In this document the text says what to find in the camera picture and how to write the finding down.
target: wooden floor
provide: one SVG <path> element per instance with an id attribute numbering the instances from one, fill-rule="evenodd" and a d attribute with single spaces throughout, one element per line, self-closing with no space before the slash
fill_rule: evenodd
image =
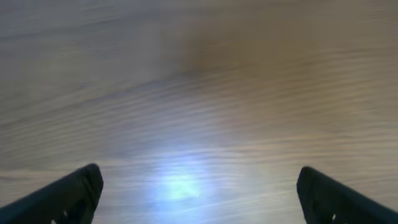
<path id="1" fill-rule="evenodd" d="M 0 206 L 95 162 L 93 223 L 305 223 L 310 165 L 398 210 L 398 2 L 3 1 Z"/>

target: wood grain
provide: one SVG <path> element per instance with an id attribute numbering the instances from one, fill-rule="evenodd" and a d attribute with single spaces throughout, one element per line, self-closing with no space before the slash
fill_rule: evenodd
<path id="1" fill-rule="evenodd" d="M 307 165 L 398 210 L 398 3 L 2 4 L 0 205 L 96 162 L 94 223 L 305 223 Z"/>

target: wooden surface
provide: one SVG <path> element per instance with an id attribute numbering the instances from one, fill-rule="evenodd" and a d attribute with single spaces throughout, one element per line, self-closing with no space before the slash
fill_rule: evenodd
<path id="1" fill-rule="evenodd" d="M 0 206 L 96 162 L 94 223 L 305 223 L 305 165 L 398 210 L 398 2 L 1 4 Z"/>

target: black object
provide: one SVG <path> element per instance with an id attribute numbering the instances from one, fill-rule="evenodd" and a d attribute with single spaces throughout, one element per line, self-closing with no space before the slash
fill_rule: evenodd
<path id="1" fill-rule="evenodd" d="M 303 167 L 297 193 L 308 224 L 398 223 L 398 214 L 311 167 Z"/>
<path id="2" fill-rule="evenodd" d="M 89 224 L 100 200 L 103 180 L 96 164 L 0 208 L 0 224 Z"/>

